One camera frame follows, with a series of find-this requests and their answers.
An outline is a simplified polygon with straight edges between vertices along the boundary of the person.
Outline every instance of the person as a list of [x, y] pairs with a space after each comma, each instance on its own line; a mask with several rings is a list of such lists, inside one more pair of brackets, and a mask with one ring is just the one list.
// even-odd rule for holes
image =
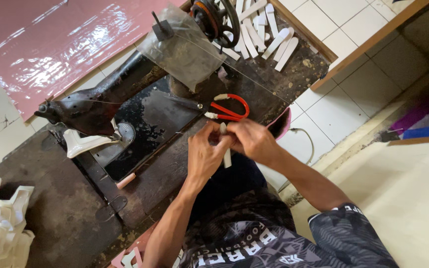
[[[188, 138], [188, 175], [154, 229], [143, 267], [398, 267], [362, 211], [330, 180], [281, 148], [266, 127], [208, 122]], [[217, 145], [209, 138], [218, 134]], [[228, 148], [232, 166], [220, 167]], [[267, 190], [255, 161], [288, 178], [319, 214], [316, 244], [298, 235], [289, 208]]]

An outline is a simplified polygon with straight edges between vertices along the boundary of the handwheel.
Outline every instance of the handwheel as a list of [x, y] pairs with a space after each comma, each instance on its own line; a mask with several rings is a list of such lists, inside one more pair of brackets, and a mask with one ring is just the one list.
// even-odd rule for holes
[[[214, 0], [191, 0], [190, 15], [209, 40], [214, 40], [224, 48], [232, 48], [239, 41], [240, 26], [235, 7], [230, 0], [221, 0], [224, 9], [220, 9]], [[223, 25], [223, 18], [227, 16], [232, 27]], [[233, 35], [231, 41], [225, 32]]]

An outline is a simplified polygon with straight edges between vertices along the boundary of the hand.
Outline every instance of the hand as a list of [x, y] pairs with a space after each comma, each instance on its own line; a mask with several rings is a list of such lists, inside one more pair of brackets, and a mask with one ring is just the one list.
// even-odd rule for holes
[[272, 168], [273, 162], [283, 155], [284, 150], [276, 143], [271, 132], [250, 119], [242, 119], [239, 123], [231, 122], [227, 130], [237, 137], [231, 149], [260, 164]]
[[219, 124], [209, 121], [198, 133], [188, 138], [188, 176], [185, 184], [198, 194], [209, 178], [216, 172], [233, 138], [219, 136], [219, 143], [211, 146], [208, 137], [219, 132]]

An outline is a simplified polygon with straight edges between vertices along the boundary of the blue fabric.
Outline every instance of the blue fabric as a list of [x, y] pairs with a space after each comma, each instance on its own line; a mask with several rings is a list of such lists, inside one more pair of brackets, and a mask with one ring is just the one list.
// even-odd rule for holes
[[267, 188], [266, 179], [253, 160], [236, 153], [231, 156], [231, 163], [229, 168], [224, 168], [221, 164], [198, 194], [188, 227], [203, 215], [245, 192]]
[[409, 129], [403, 132], [403, 139], [429, 137], [429, 127]]

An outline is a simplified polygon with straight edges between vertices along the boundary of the scissors blade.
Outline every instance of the scissors blade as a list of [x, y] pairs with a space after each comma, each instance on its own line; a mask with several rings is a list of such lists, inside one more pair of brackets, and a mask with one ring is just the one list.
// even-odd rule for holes
[[177, 97], [170, 97], [170, 96], [165, 96], [165, 98], [169, 99], [169, 100], [173, 100], [187, 108], [193, 109], [193, 110], [199, 110], [199, 111], [204, 111], [204, 106], [201, 103], [198, 103], [196, 101], [193, 100], [185, 100], [182, 98], [177, 98]]

